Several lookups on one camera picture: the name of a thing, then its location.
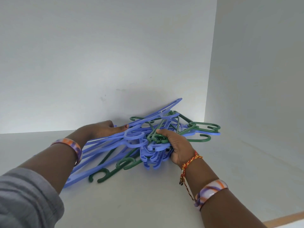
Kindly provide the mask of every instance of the gray sleeve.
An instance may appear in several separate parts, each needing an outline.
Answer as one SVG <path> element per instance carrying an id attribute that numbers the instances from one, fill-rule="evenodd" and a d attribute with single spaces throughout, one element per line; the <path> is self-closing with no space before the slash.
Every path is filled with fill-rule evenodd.
<path id="1" fill-rule="evenodd" d="M 59 195 L 40 174 L 15 168 L 0 176 L 0 227 L 54 227 L 63 212 Z"/>

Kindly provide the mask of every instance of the wooden edge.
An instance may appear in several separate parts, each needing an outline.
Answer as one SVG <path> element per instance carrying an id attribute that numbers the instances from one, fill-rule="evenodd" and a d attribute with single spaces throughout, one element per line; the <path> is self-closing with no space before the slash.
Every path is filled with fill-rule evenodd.
<path id="1" fill-rule="evenodd" d="M 296 221 L 302 220 L 302 219 L 304 219 L 304 211 L 264 222 L 264 225 L 267 226 L 268 228 L 275 228 L 275 227 L 283 226 L 283 225 L 286 225 L 286 224 L 289 224 L 292 222 L 296 222 Z"/>

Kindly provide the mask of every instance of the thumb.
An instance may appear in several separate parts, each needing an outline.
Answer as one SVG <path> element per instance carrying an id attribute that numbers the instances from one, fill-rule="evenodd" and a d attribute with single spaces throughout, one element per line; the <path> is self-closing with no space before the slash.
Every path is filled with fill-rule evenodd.
<path id="1" fill-rule="evenodd" d="M 174 135 L 176 135 L 175 132 L 171 131 L 171 130 L 167 130 L 167 129 L 163 129 L 163 130 L 156 130 L 156 133 L 161 134 L 166 136 L 168 139 L 169 137 L 172 137 Z"/>
<path id="2" fill-rule="evenodd" d="M 126 125 L 123 125 L 123 126 L 116 126 L 116 127 L 113 127 L 113 128 L 111 128 L 111 130 L 112 130 L 113 134 L 115 134 L 115 133 L 124 132 L 124 131 L 126 131 L 128 128 L 129 128 L 129 125 L 126 124 Z"/>

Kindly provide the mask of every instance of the forearm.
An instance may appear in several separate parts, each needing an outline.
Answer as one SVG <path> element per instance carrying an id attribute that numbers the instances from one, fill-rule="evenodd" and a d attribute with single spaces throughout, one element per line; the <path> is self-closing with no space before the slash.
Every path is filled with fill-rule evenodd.
<path id="1" fill-rule="evenodd" d="M 186 180 L 195 196 L 199 191 L 218 179 L 203 159 L 195 159 L 186 168 Z M 206 201 L 201 209 L 205 228 L 265 228 L 231 192 L 223 189 Z"/>
<path id="2" fill-rule="evenodd" d="M 89 130 L 86 130 L 85 127 L 79 128 L 66 138 L 75 141 L 83 148 L 90 139 Z M 39 173 L 60 193 L 73 170 L 76 160 L 76 153 L 70 146 L 57 143 L 30 158 L 19 167 Z"/>

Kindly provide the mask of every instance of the woven thread bracelet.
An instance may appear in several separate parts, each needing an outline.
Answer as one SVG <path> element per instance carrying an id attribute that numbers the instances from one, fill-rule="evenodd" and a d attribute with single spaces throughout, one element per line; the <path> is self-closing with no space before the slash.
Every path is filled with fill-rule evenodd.
<path id="1" fill-rule="evenodd" d="M 205 202 L 211 198 L 217 192 L 228 188 L 227 184 L 222 180 L 215 180 L 206 185 L 201 191 L 195 196 L 194 206 L 201 210 Z"/>
<path id="2" fill-rule="evenodd" d="M 193 158 L 191 158 L 188 162 L 186 162 L 185 164 L 183 164 L 182 168 L 181 168 L 181 177 L 179 179 L 179 184 L 180 185 L 183 185 L 185 184 L 185 187 L 188 191 L 188 194 L 190 195 L 190 197 L 192 198 L 192 200 L 194 201 L 192 195 L 190 194 L 189 190 L 188 190 L 188 187 L 186 185 L 186 182 L 185 182 L 185 170 L 186 168 L 188 167 L 188 165 L 194 160 L 194 159 L 197 159 L 197 158 L 203 158 L 202 156 L 200 156 L 196 151 L 195 151 L 195 156 Z"/>
<path id="3" fill-rule="evenodd" d="M 82 150 L 76 142 L 74 142 L 73 140 L 68 139 L 68 138 L 62 138 L 62 139 L 56 140 L 51 145 L 54 145 L 56 143 L 63 143 L 63 144 L 70 146 L 76 152 L 76 155 L 77 155 L 77 161 L 75 163 L 75 166 L 80 163 L 80 161 L 82 159 Z"/>

